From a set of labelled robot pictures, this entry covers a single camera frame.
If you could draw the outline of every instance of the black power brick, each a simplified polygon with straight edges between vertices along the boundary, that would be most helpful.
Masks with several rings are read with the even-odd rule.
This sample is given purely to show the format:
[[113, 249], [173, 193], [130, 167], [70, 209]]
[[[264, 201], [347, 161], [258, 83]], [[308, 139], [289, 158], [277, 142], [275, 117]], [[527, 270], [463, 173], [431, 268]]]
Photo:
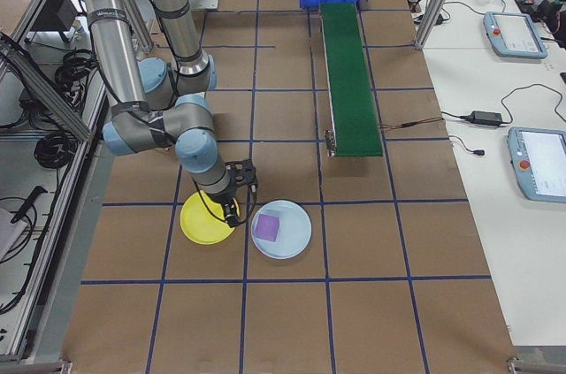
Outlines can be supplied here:
[[476, 125], [501, 126], [503, 123], [501, 114], [494, 111], [473, 111], [468, 116], [460, 118]]

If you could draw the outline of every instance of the touchscreen display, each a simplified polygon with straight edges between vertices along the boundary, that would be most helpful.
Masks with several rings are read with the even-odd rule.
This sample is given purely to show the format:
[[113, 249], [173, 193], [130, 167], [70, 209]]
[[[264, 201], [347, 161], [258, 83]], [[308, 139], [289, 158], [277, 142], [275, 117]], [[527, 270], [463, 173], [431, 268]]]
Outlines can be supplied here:
[[494, 15], [505, 46], [513, 51], [539, 52], [529, 24], [522, 16]]
[[559, 134], [522, 131], [538, 195], [566, 196], [566, 143]]

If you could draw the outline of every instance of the purple square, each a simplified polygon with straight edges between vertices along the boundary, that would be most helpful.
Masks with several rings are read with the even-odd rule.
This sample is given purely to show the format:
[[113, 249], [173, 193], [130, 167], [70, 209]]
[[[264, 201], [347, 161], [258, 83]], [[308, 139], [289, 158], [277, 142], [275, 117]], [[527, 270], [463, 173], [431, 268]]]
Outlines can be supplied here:
[[271, 215], [259, 214], [254, 235], [258, 239], [275, 241], [279, 231], [279, 218]]

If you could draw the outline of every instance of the green conveyor belt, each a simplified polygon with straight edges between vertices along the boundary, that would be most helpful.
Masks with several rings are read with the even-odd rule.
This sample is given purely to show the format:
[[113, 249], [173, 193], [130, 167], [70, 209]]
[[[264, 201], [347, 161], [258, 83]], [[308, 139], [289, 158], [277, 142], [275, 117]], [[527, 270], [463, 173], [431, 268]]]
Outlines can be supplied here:
[[353, 4], [321, 4], [335, 156], [383, 156]]

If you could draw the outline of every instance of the cable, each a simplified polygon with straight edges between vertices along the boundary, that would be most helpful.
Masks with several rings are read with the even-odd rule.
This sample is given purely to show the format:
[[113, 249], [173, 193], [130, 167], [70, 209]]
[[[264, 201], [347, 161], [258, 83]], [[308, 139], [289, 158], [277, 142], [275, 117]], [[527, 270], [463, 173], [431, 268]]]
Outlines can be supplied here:
[[485, 13], [482, 13], [482, 12], [480, 12], [480, 11], [475, 10], [475, 9], [473, 9], [472, 7], [470, 7], [469, 5], [467, 5], [466, 3], [463, 3], [463, 2], [461, 2], [461, 1], [446, 1], [444, 4], [461, 4], [461, 5], [465, 6], [465, 7], [468, 7], [470, 10], [472, 10], [474, 13], [476, 13], [476, 14], [478, 14], [478, 15], [480, 15], [480, 16], [484, 16], [484, 15], [485, 15]]
[[28, 112], [27, 112], [27, 110], [24, 109], [21, 112], [21, 114], [19, 115], [18, 120], [15, 120], [15, 121], [11, 122], [10, 124], [0, 125], [0, 129], [10, 129], [10, 128], [14, 128], [16, 126], [20, 126], [22, 124], [25, 124], [27, 122], [27, 116], [28, 116]]
[[73, 160], [76, 149], [76, 141], [71, 140], [64, 131], [56, 131], [37, 142], [34, 157], [44, 168], [58, 169]]
[[453, 115], [452, 113], [448, 113], [447, 111], [441, 111], [440, 113], [442, 113], [443, 115], [451, 116], [452, 118], [458, 118], [458, 119], [462, 118], [462, 116], [460, 115]]
[[457, 135], [449, 135], [448, 138], [456, 138], [456, 139], [463, 145], [464, 149], [465, 149], [468, 153], [471, 153], [471, 154], [473, 154], [473, 155], [483, 156], [483, 155], [486, 153], [486, 151], [483, 150], [483, 149], [478, 149], [478, 150], [468, 149], [468, 147], [464, 144], [462, 138], [460, 138], [460, 137], [457, 136]]
[[544, 85], [544, 84], [535, 83], [535, 84], [527, 85], [527, 86], [525, 86], [525, 87], [514, 88], [514, 89], [512, 89], [511, 91], [509, 91], [509, 92], [500, 100], [501, 105], [505, 108], [505, 110], [506, 110], [507, 113], [509, 114], [509, 118], [511, 119], [509, 122], [503, 122], [503, 124], [509, 125], [509, 124], [512, 124], [512, 123], [513, 123], [513, 115], [511, 114], [511, 111], [509, 110], [509, 108], [507, 107], [507, 105], [504, 103], [505, 99], [508, 98], [508, 97], [510, 97], [510, 96], [511, 96], [513, 93], [515, 93], [516, 91], [519, 91], [519, 90], [521, 90], [521, 89], [532, 88], [532, 87], [543, 87], [543, 88], [546, 88], [546, 89], [548, 89], [548, 90], [552, 91], [553, 93], [556, 93], [557, 95], [560, 96], [560, 99], [558, 100], [558, 103], [557, 103], [556, 106], [555, 106], [555, 113], [556, 113], [556, 115], [558, 115], [558, 117], [559, 117], [560, 119], [562, 119], [564, 122], [566, 122], [566, 118], [558, 112], [558, 106], [560, 106], [560, 103], [562, 102], [563, 95], [562, 95], [559, 91], [555, 90], [554, 88], [550, 88], [550, 87], [548, 87], [548, 86], [546, 86], [546, 85]]
[[96, 68], [92, 51], [73, 50], [63, 56], [63, 64], [55, 71], [57, 91], [79, 113], [83, 111], [88, 92], [88, 87], [81, 82], [86, 79], [88, 83], [91, 71]]
[[[0, 202], [5, 201], [5, 200], [20, 200], [20, 201], [24, 202], [26, 199], [24, 199], [22, 197], [4, 197], [4, 198], [0, 199]], [[34, 212], [33, 218], [30, 218], [28, 215], [24, 215], [24, 217], [23, 217], [27, 221], [27, 226], [29, 228], [28, 233], [26, 234], [26, 236], [24, 237], [24, 239], [22, 241], [20, 241], [17, 244], [14, 244], [10, 248], [10, 250], [8, 250], [6, 252], [4, 259], [2, 261], [0, 261], [0, 264], [6, 263], [6, 262], [14, 259], [16, 256], [18, 256], [24, 250], [24, 248], [26, 248], [29, 241], [31, 241], [31, 237], [32, 237], [32, 234], [35, 230], [35, 225], [37, 223], [37, 209], [35, 208], [35, 205], [33, 205], [33, 204], [30, 206], [30, 209], [33, 210], [33, 212]]]
[[[222, 218], [217, 217], [214, 213], [212, 213], [212, 210], [209, 208], [209, 205], [206, 204], [206, 201], [203, 198], [203, 195], [201, 195], [201, 189], [198, 187], [198, 184], [196, 183], [196, 181], [193, 179], [193, 184], [195, 184], [195, 188], [196, 188], [196, 192], [198, 193], [199, 197], [201, 198], [201, 202], [203, 202], [204, 207], [206, 208], [206, 210], [209, 212], [209, 214], [215, 218], [216, 220], [226, 223], [226, 221]], [[249, 221], [249, 218], [251, 217], [251, 214], [253, 213], [254, 209], [256, 208], [256, 204], [257, 204], [257, 193], [254, 192], [253, 190], [250, 190], [251, 187], [248, 186], [248, 194], [251, 193], [252, 196], [252, 205], [251, 205], [251, 209], [247, 211], [246, 213], [246, 217], [242, 220], [242, 221], [238, 221], [237, 226], [239, 225], [244, 225]]]
[[507, 3], [505, 2], [505, 0], [501, 0], [501, 2], [503, 3], [503, 9], [501, 10], [501, 13], [504, 13], [505, 9], [507, 8]]
[[44, 44], [43, 42], [38, 42], [38, 41], [34, 41], [34, 40], [28, 40], [28, 41], [26, 41], [26, 43], [41, 45], [42, 47], [47, 47], [48, 49], [54, 49], [54, 50], [65, 51], [65, 52], [76, 50], [76, 48], [75, 49], [62, 49], [61, 47], [56, 47], [55, 45]]
[[444, 118], [442, 116], [437, 116], [437, 117], [434, 117], [434, 118], [421, 119], [421, 120], [416, 120], [416, 121], [412, 121], [412, 122], [404, 122], [404, 123], [399, 124], [399, 125], [379, 124], [379, 128], [384, 133], [388, 133], [389, 131], [393, 131], [394, 129], [404, 129], [404, 128], [410, 128], [410, 127], [416, 126], [416, 125], [431, 124], [431, 123], [434, 123], [434, 122], [440, 122], [441, 120], [444, 120]]
[[[65, 169], [65, 173], [63, 174], [61, 183], [65, 181], [65, 178], [68, 175], [69, 171], [70, 171], [70, 165], [68, 165], [67, 168]], [[20, 290], [17, 293], [14, 293], [14, 297], [10, 301], [8, 301], [5, 304], [4, 303], [0, 304], [0, 315], [6, 314], [10, 312], [12, 309], [14, 309], [18, 305], [19, 301], [21, 301], [21, 298], [26, 294], [27, 287], [29, 286], [29, 282], [31, 281], [32, 274], [34, 272], [34, 268], [41, 254], [43, 242], [45, 241], [45, 236], [47, 235], [47, 232], [50, 229], [51, 219], [55, 214], [55, 205], [57, 203], [57, 199], [59, 195], [61, 194], [61, 189], [62, 189], [60, 185], [61, 184], [57, 184], [57, 189], [55, 190], [55, 193], [53, 194], [53, 200], [51, 201], [49, 215], [47, 216], [47, 219], [45, 220], [45, 225], [42, 231], [40, 232], [37, 241], [35, 242], [35, 248], [34, 248], [34, 253], [32, 255], [32, 260], [30, 261], [30, 263], [27, 264], [27, 275], [24, 280], [24, 283], [20, 288]]]

